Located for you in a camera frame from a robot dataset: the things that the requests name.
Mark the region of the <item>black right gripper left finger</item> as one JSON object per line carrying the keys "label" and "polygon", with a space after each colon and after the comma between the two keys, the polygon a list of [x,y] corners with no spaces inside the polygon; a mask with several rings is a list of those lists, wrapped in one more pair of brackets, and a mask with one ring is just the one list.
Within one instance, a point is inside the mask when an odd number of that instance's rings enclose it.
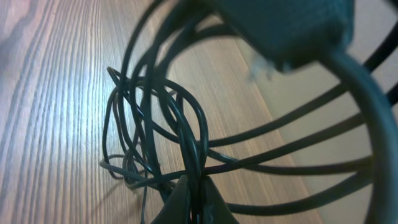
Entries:
{"label": "black right gripper left finger", "polygon": [[190,223],[190,201],[188,178],[182,175],[164,207],[151,224]]}

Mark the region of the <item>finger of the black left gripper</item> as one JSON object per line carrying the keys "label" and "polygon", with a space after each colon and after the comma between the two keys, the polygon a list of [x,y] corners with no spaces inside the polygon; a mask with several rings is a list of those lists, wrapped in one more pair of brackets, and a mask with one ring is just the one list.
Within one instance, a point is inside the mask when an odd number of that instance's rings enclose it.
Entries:
{"label": "finger of the black left gripper", "polygon": [[280,72],[344,50],[353,38],[353,0],[215,0],[214,8]]}

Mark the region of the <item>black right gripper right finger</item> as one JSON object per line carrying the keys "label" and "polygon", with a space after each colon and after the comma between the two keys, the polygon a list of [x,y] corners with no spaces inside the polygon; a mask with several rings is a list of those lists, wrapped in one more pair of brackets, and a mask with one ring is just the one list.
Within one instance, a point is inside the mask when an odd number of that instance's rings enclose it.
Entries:
{"label": "black right gripper right finger", "polygon": [[239,224],[224,202],[215,183],[204,176],[200,183],[203,224]]}

